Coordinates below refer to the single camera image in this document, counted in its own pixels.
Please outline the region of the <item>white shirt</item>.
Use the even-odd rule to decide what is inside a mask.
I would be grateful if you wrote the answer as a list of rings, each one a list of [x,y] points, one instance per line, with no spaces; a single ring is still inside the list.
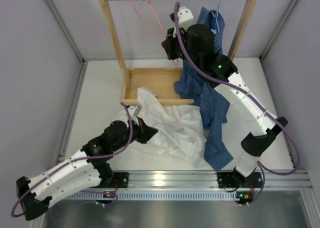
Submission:
[[[154,156],[164,154],[184,159],[194,167],[205,163],[206,138],[200,108],[195,105],[162,106],[154,93],[142,87],[137,90],[141,106],[138,116],[158,132],[149,140],[150,148],[142,151]]]

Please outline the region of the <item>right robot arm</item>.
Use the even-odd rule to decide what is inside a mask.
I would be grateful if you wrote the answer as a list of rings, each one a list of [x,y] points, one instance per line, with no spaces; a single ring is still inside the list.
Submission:
[[[251,181],[261,155],[288,124],[285,117],[274,117],[245,86],[236,65],[215,51],[215,35],[204,24],[187,29],[169,28],[161,43],[167,58],[181,58],[194,68],[205,84],[222,95],[247,124],[248,135],[241,141],[243,152],[229,177],[228,184],[243,187]]]

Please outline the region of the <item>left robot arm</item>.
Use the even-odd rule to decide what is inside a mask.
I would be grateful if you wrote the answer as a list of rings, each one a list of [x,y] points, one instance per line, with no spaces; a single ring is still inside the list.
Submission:
[[[137,122],[116,120],[69,159],[42,174],[16,181],[17,196],[26,221],[34,220],[57,202],[88,188],[107,188],[114,172],[108,161],[132,142],[146,144],[156,128]]]

